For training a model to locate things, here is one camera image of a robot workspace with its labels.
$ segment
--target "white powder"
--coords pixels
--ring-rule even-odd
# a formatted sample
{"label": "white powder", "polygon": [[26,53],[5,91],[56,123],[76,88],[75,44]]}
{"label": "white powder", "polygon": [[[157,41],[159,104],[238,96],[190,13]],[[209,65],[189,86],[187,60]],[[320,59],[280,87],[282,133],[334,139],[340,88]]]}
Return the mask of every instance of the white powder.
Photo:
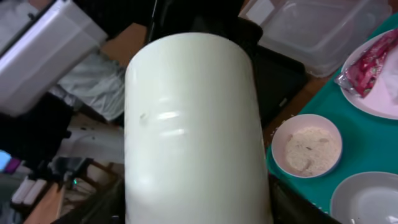
{"label": "white powder", "polygon": [[285,156],[289,165],[303,176],[313,176],[330,169],[340,150],[336,139],[327,130],[308,127],[290,136]]}

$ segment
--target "pink bowl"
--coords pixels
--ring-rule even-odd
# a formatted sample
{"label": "pink bowl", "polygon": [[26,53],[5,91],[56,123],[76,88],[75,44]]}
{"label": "pink bowl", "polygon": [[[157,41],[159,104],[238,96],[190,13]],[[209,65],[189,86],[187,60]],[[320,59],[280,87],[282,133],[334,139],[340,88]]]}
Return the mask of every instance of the pink bowl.
{"label": "pink bowl", "polygon": [[[289,136],[297,132],[298,130],[306,127],[317,127],[329,131],[340,146],[340,155],[335,164],[330,169],[324,171],[324,173],[322,174],[314,176],[303,176],[301,173],[291,168],[291,166],[287,163],[285,159],[285,146],[287,144],[287,141],[289,140]],[[275,163],[285,173],[299,178],[319,177],[333,170],[336,167],[337,163],[340,161],[342,148],[343,141],[337,127],[328,119],[316,114],[301,114],[288,119],[278,128],[278,130],[275,132],[274,138],[272,139],[272,156],[274,157]]]}

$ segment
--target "green tray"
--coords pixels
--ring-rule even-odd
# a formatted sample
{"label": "green tray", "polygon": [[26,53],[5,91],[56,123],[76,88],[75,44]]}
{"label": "green tray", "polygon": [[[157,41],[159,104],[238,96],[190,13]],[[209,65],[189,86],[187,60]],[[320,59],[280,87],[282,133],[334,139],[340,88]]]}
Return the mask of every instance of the green tray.
{"label": "green tray", "polygon": [[[397,27],[398,14],[394,14],[370,38]],[[339,86],[333,83],[333,79],[300,114],[319,114],[337,126],[343,137],[340,163],[323,177],[299,179],[280,170],[272,158],[271,150],[268,150],[267,166],[272,174],[286,181],[324,212],[329,212],[333,191],[345,178],[366,171],[398,174],[398,121],[378,118],[355,108],[343,96]]]}

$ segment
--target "clear plastic container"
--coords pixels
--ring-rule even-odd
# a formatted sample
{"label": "clear plastic container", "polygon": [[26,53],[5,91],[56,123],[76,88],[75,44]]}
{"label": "clear plastic container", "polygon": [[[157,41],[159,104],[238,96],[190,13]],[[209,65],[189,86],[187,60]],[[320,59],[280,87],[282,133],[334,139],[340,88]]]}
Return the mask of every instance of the clear plastic container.
{"label": "clear plastic container", "polygon": [[252,0],[241,17],[259,24],[259,45],[331,75],[391,15],[388,0]]}

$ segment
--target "red packet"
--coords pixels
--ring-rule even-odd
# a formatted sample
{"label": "red packet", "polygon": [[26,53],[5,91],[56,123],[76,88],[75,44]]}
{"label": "red packet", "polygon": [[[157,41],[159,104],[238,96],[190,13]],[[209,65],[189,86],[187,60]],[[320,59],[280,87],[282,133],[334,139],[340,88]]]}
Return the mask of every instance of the red packet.
{"label": "red packet", "polygon": [[384,34],[357,61],[342,71],[335,78],[335,83],[351,94],[365,97],[379,78],[388,53],[397,45],[398,29],[394,29]]}

